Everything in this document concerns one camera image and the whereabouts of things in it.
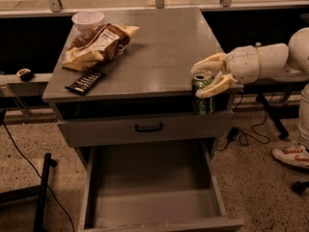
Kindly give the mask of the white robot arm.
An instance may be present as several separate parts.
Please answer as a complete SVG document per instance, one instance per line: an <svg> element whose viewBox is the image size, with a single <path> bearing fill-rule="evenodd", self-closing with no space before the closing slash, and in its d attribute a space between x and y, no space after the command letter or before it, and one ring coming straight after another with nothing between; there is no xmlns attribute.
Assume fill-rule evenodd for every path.
<svg viewBox="0 0 309 232"><path fill-rule="evenodd" d="M309 28L296 31L288 43L239 46L229 53L216 53L193 65L191 74L212 73L213 82L195 96L206 99L229 89L235 83L258 79L304 81L309 74Z"/></svg>

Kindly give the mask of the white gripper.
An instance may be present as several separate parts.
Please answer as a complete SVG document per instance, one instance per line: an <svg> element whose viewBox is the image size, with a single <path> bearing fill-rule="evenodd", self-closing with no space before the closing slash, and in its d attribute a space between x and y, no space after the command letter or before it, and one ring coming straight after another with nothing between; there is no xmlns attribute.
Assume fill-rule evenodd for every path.
<svg viewBox="0 0 309 232"><path fill-rule="evenodd" d="M226 66L227 74L221 71ZM193 65L190 70L192 75L200 72L218 73L213 82L196 91L195 96L207 99L216 96L239 82L246 84L254 82L260 74L260 61L257 49L252 46L237 47L231 52L216 53Z"/></svg>

